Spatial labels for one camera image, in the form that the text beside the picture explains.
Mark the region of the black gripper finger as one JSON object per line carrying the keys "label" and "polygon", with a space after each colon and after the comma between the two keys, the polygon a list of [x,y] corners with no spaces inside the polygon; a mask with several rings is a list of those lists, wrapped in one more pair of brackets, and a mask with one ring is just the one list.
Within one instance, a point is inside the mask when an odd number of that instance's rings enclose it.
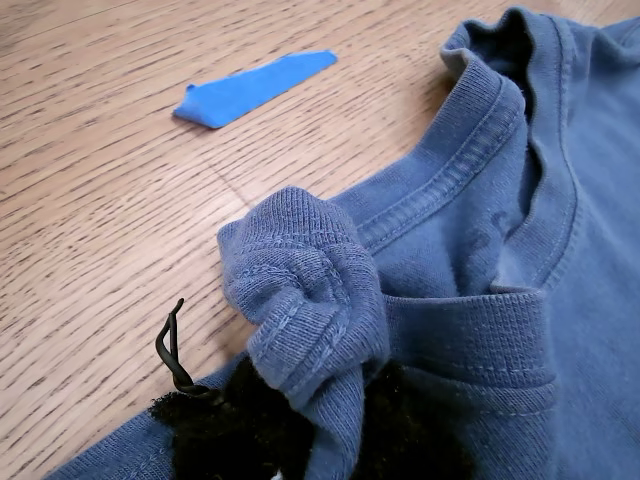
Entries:
{"label": "black gripper finger", "polygon": [[470,479],[473,460],[453,432],[453,412],[424,397],[389,362],[365,389],[359,479]]}
{"label": "black gripper finger", "polygon": [[173,479],[302,479],[314,428],[242,359],[202,395],[172,392],[152,418],[170,428]]}

